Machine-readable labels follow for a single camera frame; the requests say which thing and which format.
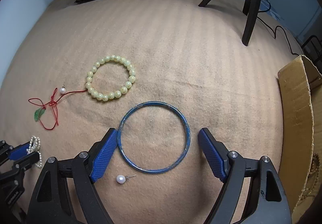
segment black wire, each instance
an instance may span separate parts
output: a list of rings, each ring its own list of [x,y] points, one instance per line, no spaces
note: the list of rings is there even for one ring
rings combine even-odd
[[[265,11],[258,11],[258,12],[268,12],[271,8],[272,8],[272,5],[270,4],[270,2],[269,2],[269,0],[266,0],[267,2],[268,2],[268,4],[269,4],[269,8],[267,9],[267,10],[265,10]],[[286,37],[286,40],[287,40],[287,43],[289,44],[289,49],[290,49],[290,51],[291,51],[291,53],[293,54],[293,55],[296,55],[296,56],[299,56],[297,53],[295,53],[295,52],[293,52],[292,51],[292,47],[291,47],[291,44],[289,43],[289,38],[287,37],[287,34],[286,34],[286,32],[285,32],[285,30],[284,30],[284,28],[282,27],[282,26],[280,26],[280,25],[278,25],[278,26],[276,26],[275,27],[275,31],[273,30],[273,28],[271,28],[266,22],[264,22],[262,19],[260,19],[258,16],[257,16],[257,18],[263,23],[263,24],[265,24],[272,32],[273,32],[273,34],[274,34],[274,39],[276,39],[276,30],[277,30],[277,28],[278,27],[280,27],[282,30],[283,30],[283,32],[284,32],[284,34],[285,34],[285,37]]]

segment pale green beaded bracelet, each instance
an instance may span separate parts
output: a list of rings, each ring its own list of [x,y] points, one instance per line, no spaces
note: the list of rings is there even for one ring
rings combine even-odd
[[[128,69],[130,77],[128,77],[128,81],[125,83],[125,86],[122,86],[120,90],[117,90],[115,92],[110,92],[109,94],[102,94],[97,92],[92,87],[92,84],[91,84],[93,81],[92,77],[94,73],[96,73],[97,68],[99,68],[101,65],[109,61],[115,61],[120,64],[123,64]],[[132,87],[132,83],[134,82],[135,82],[135,70],[131,62],[125,59],[124,57],[111,55],[111,56],[106,56],[105,58],[99,59],[97,62],[94,63],[94,66],[92,67],[92,69],[87,73],[85,88],[88,89],[88,93],[90,93],[93,98],[96,98],[99,101],[101,100],[108,101],[109,99],[112,100],[114,98],[120,98],[122,94],[126,94],[128,92],[128,89]]]

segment beige fabric surface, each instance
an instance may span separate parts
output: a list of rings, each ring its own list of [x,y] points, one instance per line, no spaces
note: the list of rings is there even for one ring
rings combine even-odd
[[[80,5],[54,0],[20,46],[0,91],[1,139],[12,145],[31,135],[41,138],[42,157],[72,158],[118,128],[125,113],[145,101],[177,107],[191,130],[187,156],[161,175],[142,174],[126,164],[118,150],[95,186],[115,224],[203,223],[222,186],[198,147],[197,134],[208,127],[229,150],[258,159],[268,155],[278,169],[283,117],[277,72],[294,56],[284,35],[257,21],[249,46],[241,42],[246,16],[243,0],[97,0]],[[261,14],[269,25],[278,23]],[[293,50],[299,46],[288,33]],[[45,131],[33,119],[28,98],[49,101],[55,87],[84,88],[87,71],[107,54],[125,56],[136,67],[136,83],[119,100],[98,102],[88,93],[64,97],[58,104],[59,126]],[[127,70],[115,63],[100,67],[93,86],[100,92],[119,89]],[[54,121],[50,110],[42,117]],[[185,144],[178,118],[147,107],[125,124],[122,141],[139,166],[171,164]],[[40,170],[25,175],[19,204],[27,210]],[[136,177],[119,185],[118,174]],[[239,220],[249,183],[245,179],[233,221]],[[75,191],[70,193],[75,200]],[[75,210],[84,221],[77,201]]]

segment red string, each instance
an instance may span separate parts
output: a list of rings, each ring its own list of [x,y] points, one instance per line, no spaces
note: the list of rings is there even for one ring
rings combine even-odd
[[[70,94],[70,93],[76,93],[76,92],[85,92],[85,91],[87,91],[87,90],[83,90],[83,91],[69,91],[69,92],[66,92],[64,95],[60,96],[60,98],[59,98],[57,101],[54,101],[54,97],[55,97],[55,94],[56,94],[56,92],[57,92],[57,88],[56,88],[56,89],[54,90],[54,93],[53,93],[53,94],[52,94],[52,96],[50,97],[50,101],[49,101],[49,102],[47,102],[46,104],[43,104],[42,100],[41,100],[41,99],[39,99],[39,98],[30,98],[30,99],[28,100],[28,102],[30,102],[31,104],[34,104],[34,105],[40,106],[40,107],[41,107],[41,111],[42,111],[42,110],[45,110],[47,105],[48,105],[49,107],[51,107],[51,108],[52,108],[53,115],[54,115],[54,118],[55,118],[55,124],[54,124],[54,126],[53,126],[52,128],[50,128],[50,129],[49,129],[49,128],[46,128],[46,127],[43,125],[43,123],[41,122],[41,120],[39,119],[39,121],[40,121],[41,125],[44,127],[44,129],[51,131],[51,130],[53,130],[53,129],[56,127],[56,125],[58,125],[58,109],[57,109],[57,103],[59,102],[59,100],[60,100],[62,97],[64,97],[65,95],[67,95],[67,94]],[[34,102],[32,102],[31,100],[39,100],[39,101],[41,102],[41,104],[34,103]]]

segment blue gripper pad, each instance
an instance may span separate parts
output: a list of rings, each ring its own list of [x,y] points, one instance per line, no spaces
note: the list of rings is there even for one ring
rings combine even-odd
[[[108,140],[103,145],[102,149],[99,151],[97,156],[93,161],[93,170],[90,175],[90,178],[93,182],[96,182],[97,179],[101,178],[104,175],[104,172],[109,164],[109,161],[116,149],[117,146],[118,131],[113,130]]]
[[[15,148],[12,152],[10,152],[8,158],[9,160],[16,161],[21,159],[23,156],[27,155],[26,149],[29,148],[29,142],[21,146],[20,148]]]
[[[221,182],[225,183],[227,175],[224,170],[224,161],[202,129],[198,134],[198,142],[206,156],[214,176],[220,179]]]

